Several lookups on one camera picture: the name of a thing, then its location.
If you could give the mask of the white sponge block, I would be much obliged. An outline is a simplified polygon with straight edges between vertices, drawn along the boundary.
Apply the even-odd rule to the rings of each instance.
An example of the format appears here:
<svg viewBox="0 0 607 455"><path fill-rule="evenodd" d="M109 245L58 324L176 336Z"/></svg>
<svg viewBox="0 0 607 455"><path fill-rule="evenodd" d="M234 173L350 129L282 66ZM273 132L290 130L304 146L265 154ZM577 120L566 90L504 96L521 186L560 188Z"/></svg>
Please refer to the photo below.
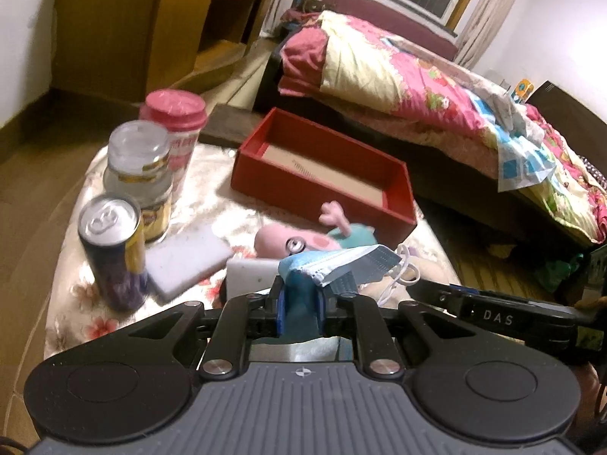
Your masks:
<svg viewBox="0 0 607 455"><path fill-rule="evenodd" d="M226 298L265 293L278 275L279 260L233 258L226 262Z"/></svg>

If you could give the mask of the blue face mask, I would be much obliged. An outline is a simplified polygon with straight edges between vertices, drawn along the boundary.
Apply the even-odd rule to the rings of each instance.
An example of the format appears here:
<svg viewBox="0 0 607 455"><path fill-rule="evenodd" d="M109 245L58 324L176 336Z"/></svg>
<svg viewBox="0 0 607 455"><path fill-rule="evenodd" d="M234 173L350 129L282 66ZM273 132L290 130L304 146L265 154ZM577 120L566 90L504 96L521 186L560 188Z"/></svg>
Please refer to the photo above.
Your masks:
<svg viewBox="0 0 607 455"><path fill-rule="evenodd" d="M281 260L278 275L283 284L277 298L277 330L286 343L321 337L337 300L358 295L366 284L389 278L380 293L383 305L399 284L412 286L421 279L405 245L397 251L384 245L305 251Z"/></svg>

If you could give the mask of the pink pig plush toy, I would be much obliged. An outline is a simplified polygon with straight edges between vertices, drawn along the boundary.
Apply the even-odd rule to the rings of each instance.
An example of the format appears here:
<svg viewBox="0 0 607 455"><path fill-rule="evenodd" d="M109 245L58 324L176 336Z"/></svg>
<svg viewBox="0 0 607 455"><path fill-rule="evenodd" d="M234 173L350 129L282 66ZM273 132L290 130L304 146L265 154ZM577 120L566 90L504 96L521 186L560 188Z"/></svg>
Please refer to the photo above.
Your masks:
<svg viewBox="0 0 607 455"><path fill-rule="evenodd" d="M337 251L376 245L373 227L352 223L335 200L323 203L319 223L330 232L298 229L280 223L261 227L254 239L254 251L261 259L281 260L306 251Z"/></svg>

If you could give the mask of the cream plush toy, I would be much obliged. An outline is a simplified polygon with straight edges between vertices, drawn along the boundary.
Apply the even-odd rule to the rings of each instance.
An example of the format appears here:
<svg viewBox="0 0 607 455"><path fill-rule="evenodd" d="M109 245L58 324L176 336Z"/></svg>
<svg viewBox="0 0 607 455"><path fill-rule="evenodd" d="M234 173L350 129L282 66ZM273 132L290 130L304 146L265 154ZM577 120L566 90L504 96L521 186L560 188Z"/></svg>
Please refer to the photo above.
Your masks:
<svg viewBox="0 0 607 455"><path fill-rule="evenodd" d="M361 284L359 293L373 298L383 308L396 309L401 301L412 301L407 288L420 279L449 284L448 272L436 262L419 257L408 246L397 251L400 262L390 269L380 281Z"/></svg>

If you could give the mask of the white scouring pad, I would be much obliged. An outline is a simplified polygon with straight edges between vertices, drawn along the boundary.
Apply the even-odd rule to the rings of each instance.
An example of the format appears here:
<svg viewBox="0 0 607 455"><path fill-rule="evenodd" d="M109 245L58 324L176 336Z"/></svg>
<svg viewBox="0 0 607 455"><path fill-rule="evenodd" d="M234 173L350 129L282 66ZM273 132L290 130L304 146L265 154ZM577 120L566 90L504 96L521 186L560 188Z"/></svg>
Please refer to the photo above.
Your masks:
<svg viewBox="0 0 607 455"><path fill-rule="evenodd" d="M210 226L188 226L146 250L152 291L168 303L225 267L234 251Z"/></svg>

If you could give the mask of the red cardboard box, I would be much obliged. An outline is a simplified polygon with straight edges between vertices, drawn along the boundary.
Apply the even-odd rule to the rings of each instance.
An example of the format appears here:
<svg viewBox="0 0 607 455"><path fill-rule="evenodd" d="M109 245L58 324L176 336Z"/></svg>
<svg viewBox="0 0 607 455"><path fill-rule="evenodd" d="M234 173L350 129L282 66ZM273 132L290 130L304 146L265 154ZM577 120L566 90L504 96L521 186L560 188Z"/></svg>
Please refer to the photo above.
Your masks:
<svg viewBox="0 0 607 455"><path fill-rule="evenodd" d="M404 162L277 108L237 151L230 187L310 222L324 202L337 201L390 248L417 227Z"/></svg>

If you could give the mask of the yellow purple drink can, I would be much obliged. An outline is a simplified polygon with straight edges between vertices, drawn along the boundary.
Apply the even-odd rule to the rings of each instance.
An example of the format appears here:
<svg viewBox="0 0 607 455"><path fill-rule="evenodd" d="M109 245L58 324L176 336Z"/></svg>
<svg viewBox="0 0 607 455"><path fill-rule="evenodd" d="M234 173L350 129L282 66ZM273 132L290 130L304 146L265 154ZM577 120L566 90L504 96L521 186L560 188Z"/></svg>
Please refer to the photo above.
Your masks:
<svg viewBox="0 0 607 455"><path fill-rule="evenodd" d="M101 297L117 312L139 309L148 296L140 207L127 195L103 193L80 211L78 236Z"/></svg>

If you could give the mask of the blue white patterned cloth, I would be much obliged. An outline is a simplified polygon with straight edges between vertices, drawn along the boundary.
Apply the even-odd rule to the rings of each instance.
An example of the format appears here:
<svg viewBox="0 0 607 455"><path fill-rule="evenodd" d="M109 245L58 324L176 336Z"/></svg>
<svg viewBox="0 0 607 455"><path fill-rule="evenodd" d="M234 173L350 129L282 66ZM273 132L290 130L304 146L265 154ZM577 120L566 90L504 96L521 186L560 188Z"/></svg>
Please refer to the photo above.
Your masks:
<svg viewBox="0 0 607 455"><path fill-rule="evenodd" d="M490 107L472 91L467 91L477 113L484 119L484 143L498 154L498 191L513 191L542 183L555 171L555 161L547 149L525 136L507 133L498 126Z"/></svg>

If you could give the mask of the glass jar with gold label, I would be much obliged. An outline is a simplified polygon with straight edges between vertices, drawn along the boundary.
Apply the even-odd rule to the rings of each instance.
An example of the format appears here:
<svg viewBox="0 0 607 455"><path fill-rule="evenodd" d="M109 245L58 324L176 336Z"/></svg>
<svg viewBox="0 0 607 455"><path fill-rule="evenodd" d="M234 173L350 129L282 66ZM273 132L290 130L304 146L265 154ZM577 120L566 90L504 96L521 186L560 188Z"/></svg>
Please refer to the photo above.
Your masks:
<svg viewBox="0 0 607 455"><path fill-rule="evenodd" d="M162 238L169 229L173 189L170 151L168 131L152 121L124 122L109 138L104 187L137 201L147 242Z"/></svg>

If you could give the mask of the dark wooden board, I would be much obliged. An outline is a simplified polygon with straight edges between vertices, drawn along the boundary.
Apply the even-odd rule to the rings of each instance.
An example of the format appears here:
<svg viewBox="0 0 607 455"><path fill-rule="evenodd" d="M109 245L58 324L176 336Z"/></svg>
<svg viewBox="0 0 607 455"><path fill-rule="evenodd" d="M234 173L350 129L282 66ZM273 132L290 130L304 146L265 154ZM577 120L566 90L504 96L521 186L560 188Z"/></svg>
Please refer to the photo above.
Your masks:
<svg viewBox="0 0 607 455"><path fill-rule="evenodd" d="M198 134L203 144L223 148L239 148L250 136L263 116L227 104L218 104L211 112L207 124Z"/></svg>

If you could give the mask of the pink lidded drink cup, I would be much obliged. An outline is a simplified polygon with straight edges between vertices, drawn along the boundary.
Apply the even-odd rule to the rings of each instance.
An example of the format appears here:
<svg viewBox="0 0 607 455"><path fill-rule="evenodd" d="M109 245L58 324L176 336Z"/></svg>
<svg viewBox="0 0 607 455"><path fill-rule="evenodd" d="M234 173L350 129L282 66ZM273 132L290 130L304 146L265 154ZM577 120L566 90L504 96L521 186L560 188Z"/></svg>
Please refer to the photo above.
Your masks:
<svg viewBox="0 0 607 455"><path fill-rule="evenodd" d="M158 123L169 133L172 201L176 202L183 189L198 135L208 122L206 103L190 91L158 89L147 95L140 107L139 118Z"/></svg>

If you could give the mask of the pink floral quilt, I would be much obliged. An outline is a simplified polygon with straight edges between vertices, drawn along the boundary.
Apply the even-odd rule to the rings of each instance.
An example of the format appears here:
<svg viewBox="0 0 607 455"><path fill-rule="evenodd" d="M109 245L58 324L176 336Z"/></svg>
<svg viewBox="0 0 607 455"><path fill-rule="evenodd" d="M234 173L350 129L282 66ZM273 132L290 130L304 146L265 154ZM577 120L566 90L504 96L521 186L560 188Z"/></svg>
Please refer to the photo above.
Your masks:
<svg viewBox="0 0 607 455"><path fill-rule="evenodd" d="M472 91L507 133L547 149L555 171L519 190L582 243L606 240L606 186L592 174L566 138L528 104L409 39L348 14L289 10L296 32L280 51L280 94L311 97L375 129L435 147L493 179L498 154L484 143L484 119Z"/></svg>

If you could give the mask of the wooden cabinet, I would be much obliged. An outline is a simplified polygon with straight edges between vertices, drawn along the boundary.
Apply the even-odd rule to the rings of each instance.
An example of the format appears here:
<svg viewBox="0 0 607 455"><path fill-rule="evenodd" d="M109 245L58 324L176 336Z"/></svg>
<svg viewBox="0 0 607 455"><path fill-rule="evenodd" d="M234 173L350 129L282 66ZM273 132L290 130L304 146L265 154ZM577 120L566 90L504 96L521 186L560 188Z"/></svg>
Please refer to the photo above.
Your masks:
<svg viewBox="0 0 607 455"><path fill-rule="evenodd" d="M272 0L55 0L52 86L141 102L227 80L258 39Z"/></svg>

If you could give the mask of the beige curtain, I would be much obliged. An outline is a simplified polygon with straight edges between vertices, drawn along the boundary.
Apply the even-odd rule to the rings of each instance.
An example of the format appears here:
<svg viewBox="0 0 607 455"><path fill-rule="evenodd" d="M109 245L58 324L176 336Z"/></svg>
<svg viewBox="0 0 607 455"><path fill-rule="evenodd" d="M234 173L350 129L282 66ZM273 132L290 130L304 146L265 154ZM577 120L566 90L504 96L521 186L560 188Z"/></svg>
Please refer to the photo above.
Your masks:
<svg viewBox="0 0 607 455"><path fill-rule="evenodd" d="M505 22L516 0L480 0L459 36L455 63L472 69Z"/></svg>

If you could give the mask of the dark bed frame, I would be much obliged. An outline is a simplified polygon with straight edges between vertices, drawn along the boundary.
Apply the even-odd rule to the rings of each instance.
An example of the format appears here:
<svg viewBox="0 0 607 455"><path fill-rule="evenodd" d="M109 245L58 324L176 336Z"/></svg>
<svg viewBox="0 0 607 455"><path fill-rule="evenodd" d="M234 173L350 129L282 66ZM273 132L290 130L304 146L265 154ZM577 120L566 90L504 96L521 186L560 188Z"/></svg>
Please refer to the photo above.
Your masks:
<svg viewBox="0 0 607 455"><path fill-rule="evenodd" d="M254 112L277 107L404 161L416 202L462 284L567 305L581 297L591 246L522 194L498 192L496 181L435 147L380 133L309 97L282 96L281 47L270 39L253 46L263 56Z"/></svg>

